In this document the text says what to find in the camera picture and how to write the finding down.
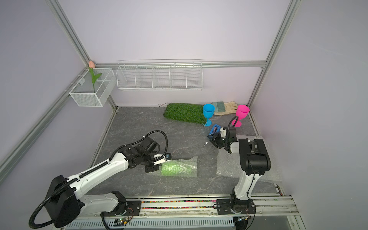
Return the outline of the blue tape dispenser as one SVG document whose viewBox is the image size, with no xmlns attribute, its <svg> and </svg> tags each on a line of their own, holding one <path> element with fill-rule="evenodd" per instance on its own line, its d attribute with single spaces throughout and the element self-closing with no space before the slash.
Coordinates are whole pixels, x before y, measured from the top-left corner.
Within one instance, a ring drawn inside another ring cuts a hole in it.
<svg viewBox="0 0 368 230">
<path fill-rule="evenodd" d="M 220 125 L 217 125 L 217 124 L 214 124 L 209 135 L 213 135 L 215 133 L 218 133 L 220 132 L 220 129 L 221 129 L 221 126 Z"/>
</svg>

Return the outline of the blue plastic wine glass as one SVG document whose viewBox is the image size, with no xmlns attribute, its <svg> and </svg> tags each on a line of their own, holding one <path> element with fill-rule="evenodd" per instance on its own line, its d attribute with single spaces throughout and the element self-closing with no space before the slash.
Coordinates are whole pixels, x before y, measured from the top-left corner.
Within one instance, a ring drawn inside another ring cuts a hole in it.
<svg viewBox="0 0 368 230">
<path fill-rule="evenodd" d="M 208 127 L 212 124 L 211 118 L 214 115 L 215 106 L 212 104 L 205 104 L 203 106 L 203 116 L 206 118 L 206 123 L 204 124 L 205 127 Z"/>
</svg>

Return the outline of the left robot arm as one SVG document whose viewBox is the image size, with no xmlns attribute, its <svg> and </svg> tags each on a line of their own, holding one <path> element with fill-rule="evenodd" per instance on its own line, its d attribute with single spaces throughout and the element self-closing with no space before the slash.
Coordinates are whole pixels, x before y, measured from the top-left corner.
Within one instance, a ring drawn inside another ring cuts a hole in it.
<svg viewBox="0 0 368 230">
<path fill-rule="evenodd" d="M 39 229 L 53 224 L 56 228 L 67 226 L 80 216 L 99 213 L 115 216 L 128 215 L 124 223 L 134 216 L 134 210 L 128 206 L 126 198 L 119 191 L 105 195 L 87 195 L 87 193 L 110 178 L 127 169 L 143 165 L 148 173 L 159 170 L 160 165 L 169 162 L 172 155 L 168 152 L 167 135 L 160 131 L 165 139 L 165 149 L 149 134 L 130 144 L 119 146 L 103 162 L 81 173 L 64 177 L 55 177 L 48 189 L 45 199 L 31 214 L 28 225 Z"/>
</svg>

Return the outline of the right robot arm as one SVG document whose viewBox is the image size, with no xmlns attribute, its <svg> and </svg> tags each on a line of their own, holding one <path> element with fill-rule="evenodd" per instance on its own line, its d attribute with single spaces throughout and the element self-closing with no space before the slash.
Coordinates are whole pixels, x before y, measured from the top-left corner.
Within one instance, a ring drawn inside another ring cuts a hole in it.
<svg viewBox="0 0 368 230">
<path fill-rule="evenodd" d="M 271 160 L 263 139 L 239 139 L 236 136 L 235 116 L 227 127 L 214 125 L 208 135 L 210 142 L 229 155 L 238 155 L 241 176 L 230 198 L 218 199 L 214 205 L 219 215 L 250 215 L 256 213 L 251 193 L 257 181 L 271 169 Z"/>
</svg>

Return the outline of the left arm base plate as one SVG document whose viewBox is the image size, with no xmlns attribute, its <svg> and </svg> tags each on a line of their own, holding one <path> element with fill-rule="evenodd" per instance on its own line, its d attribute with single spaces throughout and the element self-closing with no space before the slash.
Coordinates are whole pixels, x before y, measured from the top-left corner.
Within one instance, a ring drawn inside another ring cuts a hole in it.
<svg viewBox="0 0 368 230">
<path fill-rule="evenodd" d="M 128 200 L 120 202 L 116 208 L 110 212 L 103 212 L 105 217 L 135 217 L 140 214 L 142 202 L 139 200 Z"/>
</svg>

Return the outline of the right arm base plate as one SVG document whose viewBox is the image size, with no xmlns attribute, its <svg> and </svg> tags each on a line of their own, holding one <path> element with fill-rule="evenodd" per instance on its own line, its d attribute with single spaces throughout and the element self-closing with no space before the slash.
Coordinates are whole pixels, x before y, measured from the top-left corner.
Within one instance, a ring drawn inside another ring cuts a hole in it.
<svg viewBox="0 0 368 230">
<path fill-rule="evenodd" d="M 217 199 L 213 208 L 217 210 L 219 215 L 245 215 L 255 214 L 256 205 L 253 200 L 230 200 L 230 199 Z"/>
</svg>

